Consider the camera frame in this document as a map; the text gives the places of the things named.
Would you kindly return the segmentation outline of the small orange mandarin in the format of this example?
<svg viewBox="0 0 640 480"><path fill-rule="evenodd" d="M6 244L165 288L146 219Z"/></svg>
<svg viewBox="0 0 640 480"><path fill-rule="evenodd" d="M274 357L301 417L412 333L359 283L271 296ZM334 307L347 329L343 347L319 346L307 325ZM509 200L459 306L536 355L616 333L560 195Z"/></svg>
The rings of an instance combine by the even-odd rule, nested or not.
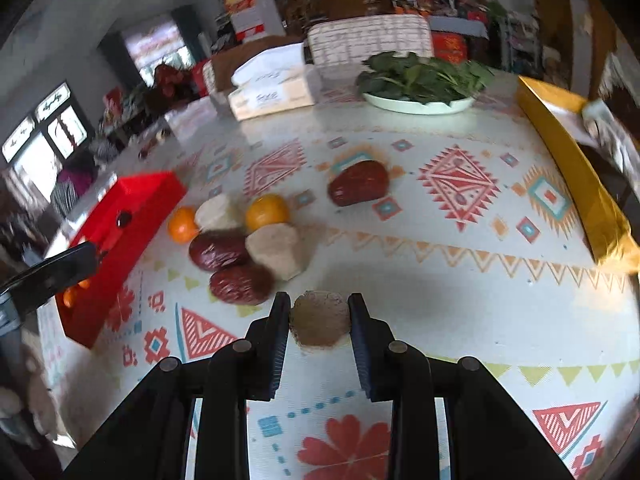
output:
<svg viewBox="0 0 640 480"><path fill-rule="evenodd" d="M253 200L245 214L245 224L250 232L270 224L288 223L291 211L285 199L278 194L266 194Z"/></svg>

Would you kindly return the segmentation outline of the small orange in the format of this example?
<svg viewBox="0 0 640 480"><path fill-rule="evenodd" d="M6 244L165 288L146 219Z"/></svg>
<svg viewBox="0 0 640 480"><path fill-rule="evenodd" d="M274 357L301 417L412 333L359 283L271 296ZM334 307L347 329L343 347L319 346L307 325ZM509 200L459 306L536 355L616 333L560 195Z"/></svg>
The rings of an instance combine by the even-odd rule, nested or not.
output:
<svg viewBox="0 0 640 480"><path fill-rule="evenodd" d="M196 210L191 206L176 208L171 214L167 229L170 238L177 244L188 244L200 232L195 221Z"/></svg>

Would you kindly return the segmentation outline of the wall calendar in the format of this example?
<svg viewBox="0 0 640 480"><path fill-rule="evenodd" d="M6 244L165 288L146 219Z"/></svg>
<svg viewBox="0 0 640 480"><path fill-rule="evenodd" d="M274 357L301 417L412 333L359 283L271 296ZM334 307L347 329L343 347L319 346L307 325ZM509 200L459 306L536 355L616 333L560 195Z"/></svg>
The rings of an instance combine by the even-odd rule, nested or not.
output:
<svg viewBox="0 0 640 480"><path fill-rule="evenodd" d="M239 42L250 40L265 31L265 24L256 6L256 0L222 0L224 10L230 16Z"/></svg>

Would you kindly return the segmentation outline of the white plate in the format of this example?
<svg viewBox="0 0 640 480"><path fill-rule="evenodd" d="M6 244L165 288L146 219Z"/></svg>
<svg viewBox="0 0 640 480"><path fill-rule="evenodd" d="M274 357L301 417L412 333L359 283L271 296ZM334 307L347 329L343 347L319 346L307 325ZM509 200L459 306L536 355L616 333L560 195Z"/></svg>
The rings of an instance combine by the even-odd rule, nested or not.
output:
<svg viewBox="0 0 640 480"><path fill-rule="evenodd" d="M442 116L461 113L468 110L476 101L475 98L465 98L454 100L449 103L428 102L426 104L422 104L416 101L381 98L380 96L374 96L370 93L363 93L362 96L369 104L380 108L381 110L422 116Z"/></svg>

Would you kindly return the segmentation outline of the white glove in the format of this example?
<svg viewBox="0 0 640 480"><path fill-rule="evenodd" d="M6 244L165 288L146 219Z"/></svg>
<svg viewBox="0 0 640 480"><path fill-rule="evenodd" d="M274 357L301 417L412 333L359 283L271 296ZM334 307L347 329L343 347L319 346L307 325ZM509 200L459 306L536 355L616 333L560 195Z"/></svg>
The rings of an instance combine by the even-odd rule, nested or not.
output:
<svg viewBox="0 0 640 480"><path fill-rule="evenodd" d="M582 122L600 155L632 185L639 184L639 149L634 139L601 99L582 109Z"/></svg>

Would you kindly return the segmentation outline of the yellow cardboard box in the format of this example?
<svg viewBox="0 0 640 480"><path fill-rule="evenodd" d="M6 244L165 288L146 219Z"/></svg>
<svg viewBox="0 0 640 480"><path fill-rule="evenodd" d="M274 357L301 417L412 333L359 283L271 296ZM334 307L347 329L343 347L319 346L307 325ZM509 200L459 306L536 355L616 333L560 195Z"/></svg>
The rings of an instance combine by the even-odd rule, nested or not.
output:
<svg viewBox="0 0 640 480"><path fill-rule="evenodd" d="M632 237L629 220L605 189L576 140L552 112L556 106L562 112L578 115L587 99L544 81L521 76L516 100L562 174L594 263L608 272L637 273L639 245Z"/></svg>

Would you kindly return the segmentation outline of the large orange mandarin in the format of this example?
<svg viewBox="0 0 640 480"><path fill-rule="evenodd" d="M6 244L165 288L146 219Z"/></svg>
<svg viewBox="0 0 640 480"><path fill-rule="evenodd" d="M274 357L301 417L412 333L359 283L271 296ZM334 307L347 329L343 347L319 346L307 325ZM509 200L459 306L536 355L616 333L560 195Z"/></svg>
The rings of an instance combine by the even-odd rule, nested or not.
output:
<svg viewBox="0 0 640 480"><path fill-rule="evenodd" d="M81 288L78 285L70 286L63 292L62 301L67 309L73 309L78 303L80 297Z"/></svg>

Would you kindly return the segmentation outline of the dark round plum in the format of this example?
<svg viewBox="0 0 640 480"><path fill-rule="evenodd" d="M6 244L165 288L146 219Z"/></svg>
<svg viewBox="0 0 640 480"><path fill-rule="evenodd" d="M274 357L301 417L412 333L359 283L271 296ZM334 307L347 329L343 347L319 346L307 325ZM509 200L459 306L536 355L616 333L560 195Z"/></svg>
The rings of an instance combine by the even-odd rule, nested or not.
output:
<svg viewBox="0 0 640 480"><path fill-rule="evenodd" d="M128 210L121 211L116 218L116 226L119 229L125 229L132 221L132 213Z"/></svg>

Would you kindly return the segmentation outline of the wrinkled red date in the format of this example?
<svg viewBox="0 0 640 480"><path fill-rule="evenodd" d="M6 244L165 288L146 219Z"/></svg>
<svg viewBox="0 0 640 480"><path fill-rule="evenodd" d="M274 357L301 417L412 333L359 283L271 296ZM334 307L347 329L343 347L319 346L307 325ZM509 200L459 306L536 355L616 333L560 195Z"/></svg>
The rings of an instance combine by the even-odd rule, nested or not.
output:
<svg viewBox="0 0 640 480"><path fill-rule="evenodd" d="M226 304L257 306L271 295L274 277L264 266L243 263L226 266L209 279L209 290Z"/></svg>

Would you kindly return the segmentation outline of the black tablet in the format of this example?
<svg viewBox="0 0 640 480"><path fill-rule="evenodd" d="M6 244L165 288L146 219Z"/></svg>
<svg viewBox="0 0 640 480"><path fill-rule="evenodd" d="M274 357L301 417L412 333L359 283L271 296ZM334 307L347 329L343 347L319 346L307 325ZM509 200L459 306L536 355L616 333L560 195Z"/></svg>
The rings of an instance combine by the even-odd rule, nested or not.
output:
<svg viewBox="0 0 640 480"><path fill-rule="evenodd" d="M579 148L629 222L638 223L639 200L627 179L591 146L579 144Z"/></svg>

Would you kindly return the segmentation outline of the brown chair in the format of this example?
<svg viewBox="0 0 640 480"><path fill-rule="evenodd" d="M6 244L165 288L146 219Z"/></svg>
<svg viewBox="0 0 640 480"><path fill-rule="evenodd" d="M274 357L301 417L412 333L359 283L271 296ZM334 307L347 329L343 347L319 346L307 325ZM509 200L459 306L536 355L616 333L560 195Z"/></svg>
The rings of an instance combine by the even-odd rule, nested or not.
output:
<svg viewBox="0 0 640 480"><path fill-rule="evenodd" d="M299 36L265 36L214 54L209 62L213 67L215 90L230 90L231 76L235 70L260 52L302 41L303 38Z"/></svg>

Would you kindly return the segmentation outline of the dark red date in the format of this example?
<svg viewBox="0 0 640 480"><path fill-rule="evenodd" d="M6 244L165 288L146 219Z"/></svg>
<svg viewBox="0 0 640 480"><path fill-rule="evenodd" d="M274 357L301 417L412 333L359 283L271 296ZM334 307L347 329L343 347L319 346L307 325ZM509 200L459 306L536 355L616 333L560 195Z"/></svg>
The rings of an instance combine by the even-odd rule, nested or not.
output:
<svg viewBox="0 0 640 480"><path fill-rule="evenodd" d="M240 230L205 231L191 240L189 257L201 270L215 273L250 261L246 235Z"/></svg>

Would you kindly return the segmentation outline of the large red date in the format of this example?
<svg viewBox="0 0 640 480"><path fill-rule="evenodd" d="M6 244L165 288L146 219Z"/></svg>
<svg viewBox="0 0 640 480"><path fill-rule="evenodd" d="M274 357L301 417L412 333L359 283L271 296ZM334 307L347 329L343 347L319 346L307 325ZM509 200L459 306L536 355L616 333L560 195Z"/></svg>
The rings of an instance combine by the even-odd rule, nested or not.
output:
<svg viewBox="0 0 640 480"><path fill-rule="evenodd" d="M384 197L390 188L386 168L376 160L364 160L342 171L329 185L334 205L346 207Z"/></svg>

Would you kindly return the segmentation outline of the red tray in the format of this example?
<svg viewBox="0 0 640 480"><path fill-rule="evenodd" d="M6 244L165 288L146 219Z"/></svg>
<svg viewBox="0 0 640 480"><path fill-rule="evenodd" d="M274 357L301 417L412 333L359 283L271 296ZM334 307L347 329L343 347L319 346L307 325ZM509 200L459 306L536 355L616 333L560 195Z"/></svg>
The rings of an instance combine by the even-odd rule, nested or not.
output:
<svg viewBox="0 0 640 480"><path fill-rule="evenodd" d="M76 284L81 292L73 309L64 306L63 292L55 296L68 338L86 348L93 346L130 271L185 195L186 189L171 171L137 174L116 180L93 207L70 244L96 246L96 273ZM119 229L116 218L123 210L132 213L132 221Z"/></svg>

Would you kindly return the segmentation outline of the white tissue box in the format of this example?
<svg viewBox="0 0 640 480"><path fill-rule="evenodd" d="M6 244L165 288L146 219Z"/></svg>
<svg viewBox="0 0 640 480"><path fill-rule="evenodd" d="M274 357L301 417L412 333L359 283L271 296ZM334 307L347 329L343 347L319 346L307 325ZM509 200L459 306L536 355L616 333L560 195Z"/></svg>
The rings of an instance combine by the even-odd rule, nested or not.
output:
<svg viewBox="0 0 640 480"><path fill-rule="evenodd" d="M305 62L302 42L256 54L233 73L231 82L228 102L239 122L313 106L322 91L316 66Z"/></svg>

